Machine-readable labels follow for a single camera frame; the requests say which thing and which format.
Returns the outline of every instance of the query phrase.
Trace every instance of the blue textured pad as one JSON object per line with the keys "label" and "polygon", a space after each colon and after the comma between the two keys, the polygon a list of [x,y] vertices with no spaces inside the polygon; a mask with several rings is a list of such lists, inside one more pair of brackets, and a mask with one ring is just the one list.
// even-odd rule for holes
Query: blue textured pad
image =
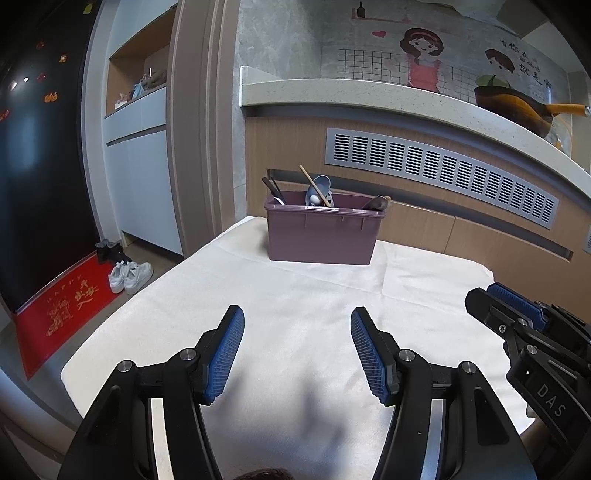
{"label": "blue textured pad", "polygon": [[222,394],[243,334],[244,312],[239,308],[209,365],[209,382],[204,395],[208,401],[213,402],[217,396]]}
{"label": "blue textured pad", "polygon": [[498,283],[489,285],[486,291],[500,301],[504,301],[510,307],[513,307],[523,315],[525,320],[530,319],[534,325],[535,330],[539,330],[541,332],[546,327],[546,322],[544,320],[544,316],[542,315],[542,309],[536,304],[531,303],[529,300],[521,297],[520,295],[516,295]]}
{"label": "blue textured pad", "polygon": [[351,336],[353,337],[353,342],[357,349],[359,360],[361,360],[361,366],[368,380],[371,393],[378,397],[381,403],[385,403],[389,392],[386,387],[384,363],[379,357],[368,331],[363,326],[359,314],[355,311],[351,314]]}

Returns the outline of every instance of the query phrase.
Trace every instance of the black door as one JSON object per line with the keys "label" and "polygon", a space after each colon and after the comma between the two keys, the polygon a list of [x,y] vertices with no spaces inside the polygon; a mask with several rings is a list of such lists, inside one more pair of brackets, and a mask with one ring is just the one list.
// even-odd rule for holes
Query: black door
{"label": "black door", "polygon": [[100,0],[88,3],[59,4],[0,83],[0,294],[13,311],[98,240],[80,136],[84,63]]}

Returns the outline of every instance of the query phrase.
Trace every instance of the pan handle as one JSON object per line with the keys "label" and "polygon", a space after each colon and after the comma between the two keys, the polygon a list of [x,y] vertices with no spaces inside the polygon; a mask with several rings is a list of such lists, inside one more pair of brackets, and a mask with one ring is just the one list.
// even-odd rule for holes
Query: pan handle
{"label": "pan handle", "polygon": [[574,105],[572,103],[560,103],[556,105],[546,105],[548,112],[552,116],[556,116],[560,113],[572,113],[578,116],[591,116],[589,107],[586,105]]}

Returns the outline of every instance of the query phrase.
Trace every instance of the air vent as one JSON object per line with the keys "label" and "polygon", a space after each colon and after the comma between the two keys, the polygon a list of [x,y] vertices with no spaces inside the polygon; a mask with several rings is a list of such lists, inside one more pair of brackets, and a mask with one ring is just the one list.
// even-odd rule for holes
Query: air vent
{"label": "air vent", "polygon": [[588,254],[591,254],[591,225],[589,225],[589,231],[587,232],[587,238],[585,238],[583,250],[585,250]]}
{"label": "air vent", "polygon": [[[329,128],[328,165],[359,168],[463,193],[550,228],[558,199],[541,188],[474,158],[403,138]],[[587,239],[591,254],[591,240]]]}

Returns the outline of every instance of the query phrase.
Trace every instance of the cartoon hair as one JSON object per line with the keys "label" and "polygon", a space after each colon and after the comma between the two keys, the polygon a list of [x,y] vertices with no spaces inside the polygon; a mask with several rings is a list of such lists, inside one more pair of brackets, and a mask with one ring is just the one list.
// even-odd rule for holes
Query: cartoon hair
{"label": "cartoon hair", "polygon": [[421,56],[421,52],[414,47],[411,42],[413,40],[418,40],[419,38],[424,38],[436,48],[436,50],[430,51],[429,55],[433,57],[441,55],[441,52],[443,51],[443,42],[437,34],[430,30],[425,30],[424,28],[409,28],[404,34],[404,38],[400,41],[400,48],[409,55],[412,55],[415,63],[418,64],[418,58]]}
{"label": "cartoon hair", "polygon": [[504,53],[501,53],[494,48],[490,48],[485,52],[485,54],[487,59],[495,59],[497,62],[499,62],[499,65],[501,65],[504,69],[509,70],[511,73],[515,71],[515,65],[513,65],[511,59]]}

